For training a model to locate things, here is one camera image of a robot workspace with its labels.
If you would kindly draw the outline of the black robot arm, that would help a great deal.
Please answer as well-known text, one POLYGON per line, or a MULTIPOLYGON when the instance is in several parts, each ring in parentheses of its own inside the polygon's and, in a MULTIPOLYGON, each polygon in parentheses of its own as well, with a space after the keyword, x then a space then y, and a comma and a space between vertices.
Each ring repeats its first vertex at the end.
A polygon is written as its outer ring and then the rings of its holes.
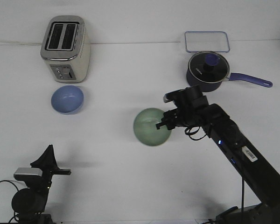
POLYGON ((26 184, 12 198, 14 219, 19 224, 52 224, 52 216, 45 214, 49 190, 54 175, 70 175, 70 169, 58 167, 53 145, 49 145, 44 153, 28 168, 18 168, 14 179, 26 184))
POLYGON ((280 175, 256 147, 242 134, 237 124, 217 104, 194 108, 179 105, 164 113, 159 129, 166 126, 201 127, 242 176, 260 203, 232 207, 217 215, 216 224, 280 224, 280 175))

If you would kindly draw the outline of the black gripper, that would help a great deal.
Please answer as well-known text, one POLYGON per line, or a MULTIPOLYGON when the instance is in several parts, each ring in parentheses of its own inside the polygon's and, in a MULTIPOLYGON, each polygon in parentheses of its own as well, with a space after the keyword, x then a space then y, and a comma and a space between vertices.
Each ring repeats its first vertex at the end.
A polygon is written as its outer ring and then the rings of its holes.
POLYGON ((70 175, 70 169, 60 169, 58 167, 53 145, 49 145, 44 153, 34 162, 30 163, 32 168, 42 170, 42 177, 24 181, 26 186, 33 189, 35 192, 48 192, 52 185, 52 177, 54 175, 70 175))
POLYGON ((172 130, 175 127, 197 127, 202 124, 202 119, 198 111, 209 105, 207 98, 198 98, 194 100, 171 100, 176 108, 164 112, 163 121, 156 124, 159 130, 163 126, 172 130))

